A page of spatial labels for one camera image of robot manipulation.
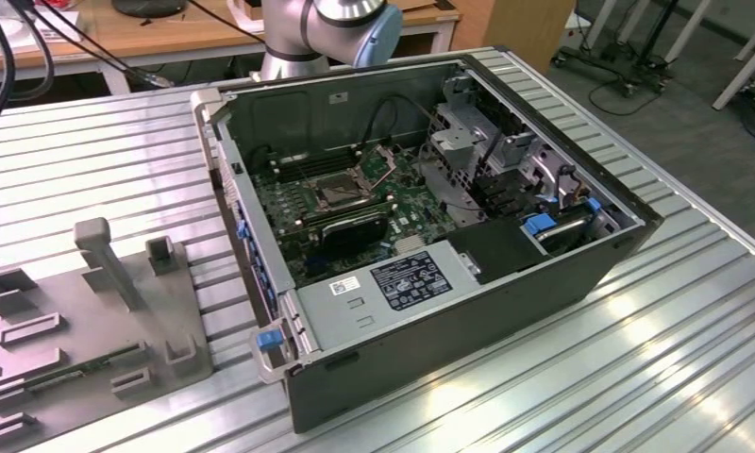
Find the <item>blue latch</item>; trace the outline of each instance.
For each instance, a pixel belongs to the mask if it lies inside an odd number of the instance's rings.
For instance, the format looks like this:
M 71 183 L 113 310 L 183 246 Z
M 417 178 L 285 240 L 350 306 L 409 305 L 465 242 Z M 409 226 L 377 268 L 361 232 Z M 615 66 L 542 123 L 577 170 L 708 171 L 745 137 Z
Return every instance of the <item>blue latch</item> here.
M 548 214 L 537 214 L 525 219 L 522 226 L 525 228 L 525 231 L 528 231 L 528 233 L 530 233 L 530 235 L 533 236 L 538 232 L 553 228 L 556 226 L 556 222 L 553 222 L 553 219 Z
M 601 210 L 601 202 L 594 198 L 588 198 L 588 206 L 592 209 L 592 212 Z
M 241 220 L 237 224 L 237 239 L 245 239 L 249 237 L 249 227 L 246 226 L 245 220 Z
M 259 351 L 270 351 L 278 348 L 281 343 L 281 332 L 277 328 L 255 334 L 255 347 L 259 348 Z

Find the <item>power supply label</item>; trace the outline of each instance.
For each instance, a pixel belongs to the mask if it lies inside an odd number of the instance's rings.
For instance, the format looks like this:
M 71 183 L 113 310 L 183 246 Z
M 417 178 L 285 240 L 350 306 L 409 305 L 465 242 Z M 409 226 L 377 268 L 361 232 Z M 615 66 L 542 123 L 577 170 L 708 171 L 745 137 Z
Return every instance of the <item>power supply label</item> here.
M 453 287 L 428 252 L 370 270 L 390 307 L 400 311 L 448 292 Z

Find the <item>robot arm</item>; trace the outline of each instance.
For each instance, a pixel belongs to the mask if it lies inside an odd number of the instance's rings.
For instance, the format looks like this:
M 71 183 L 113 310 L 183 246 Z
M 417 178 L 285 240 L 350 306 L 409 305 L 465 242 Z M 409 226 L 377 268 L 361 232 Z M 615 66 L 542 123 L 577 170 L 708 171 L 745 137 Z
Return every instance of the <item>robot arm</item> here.
M 386 0 L 262 0 L 262 21 L 261 80 L 322 73 L 326 57 L 356 68 L 382 64 L 402 29 Z

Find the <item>green motherboard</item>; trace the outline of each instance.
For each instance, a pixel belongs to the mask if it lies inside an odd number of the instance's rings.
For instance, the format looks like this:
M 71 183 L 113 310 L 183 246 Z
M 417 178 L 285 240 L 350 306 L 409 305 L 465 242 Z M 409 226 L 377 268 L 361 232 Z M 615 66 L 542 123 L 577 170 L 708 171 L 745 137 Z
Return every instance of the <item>green motherboard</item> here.
M 414 168 L 412 150 L 374 145 L 338 171 L 298 171 L 293 181 L 279 182 L 277 172 L 254 176 L 297 287 L 405 253 L 454 230 Z M 376 226 L 356 231 L 357 223 L 369 221 Z

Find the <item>aluminum extrusion table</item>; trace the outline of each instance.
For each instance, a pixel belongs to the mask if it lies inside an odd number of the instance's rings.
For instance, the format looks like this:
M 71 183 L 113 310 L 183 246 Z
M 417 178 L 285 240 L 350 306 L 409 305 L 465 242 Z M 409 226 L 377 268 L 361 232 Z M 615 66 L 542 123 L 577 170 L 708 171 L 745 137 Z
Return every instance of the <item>aluminum extrusion table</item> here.
M 755 450 L 755 242 L 524 63 L 472 52 L 667 221 L 582 302 L 301 435 L 250 360 L 194 88 L 4 112 L 0 268 L 79 266 L 69 228 L 97 215 L 118 255 L 161 234 L 186 242 L 215 367 L 30 451 Z

